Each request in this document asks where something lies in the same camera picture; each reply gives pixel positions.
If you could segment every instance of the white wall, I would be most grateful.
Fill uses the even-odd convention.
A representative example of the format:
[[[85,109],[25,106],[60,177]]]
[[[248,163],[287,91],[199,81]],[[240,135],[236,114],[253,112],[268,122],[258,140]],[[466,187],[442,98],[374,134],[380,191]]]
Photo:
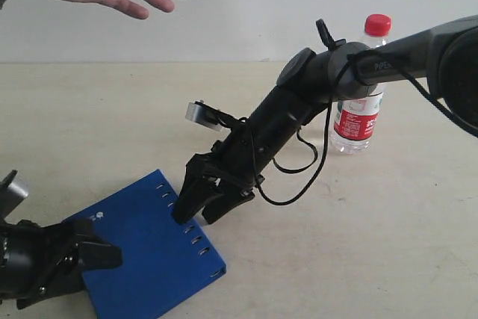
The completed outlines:
[[[321,50],[315,20],[336,37],[361,35],[369,13],[393,17],[401,37],[478,13],[477,0],[178,0],[173,14],[128,19],[94,4],[8,0],[0,61],[287,60]]]

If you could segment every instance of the black robotic arm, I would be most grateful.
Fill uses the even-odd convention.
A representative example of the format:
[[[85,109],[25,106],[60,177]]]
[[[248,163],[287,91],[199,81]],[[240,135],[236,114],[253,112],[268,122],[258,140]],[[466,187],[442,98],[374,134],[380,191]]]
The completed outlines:
[[[333,40],[322,20],[317,29],[327,50],[316,54],[306,48],[292,58],[248,118],[237,120],[202,102],[190,104],[188,119],[229,128],[231,134],[187,163],[173,209],[176,222],[185,223],[204,208],[203,217],[214,223],[253,199],[253,189],[264,181],[261,171],[302,126],[333,102],[366,97],[378,83],[427,77],[426,96],[444,99],[448,117],[478,137],[478,16],[378,49]]]

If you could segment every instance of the beige table surface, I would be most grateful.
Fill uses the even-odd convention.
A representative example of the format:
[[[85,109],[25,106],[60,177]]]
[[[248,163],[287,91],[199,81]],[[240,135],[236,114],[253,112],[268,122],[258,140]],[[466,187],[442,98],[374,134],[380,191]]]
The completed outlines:
[[[31,192],[8,220],[56,223],[156,168],[179,190],[193,153],[226,135],[187,121],[188,102],[247,116],[282,66],[1,65],[0,171],[18,169]],[[478,140],[407,82],[383,104],[369,150],[332,153],[299,202],[258,195],[205,226],[228,273],[164,318],[476,318]],[[303,132],[322,133],[323,117]],[[278,156],[310,158],[295,140]],[[311,172],[264,174],[284,200]],[[6,302],[0,318],[94,314],[80,293],[20,312]]]

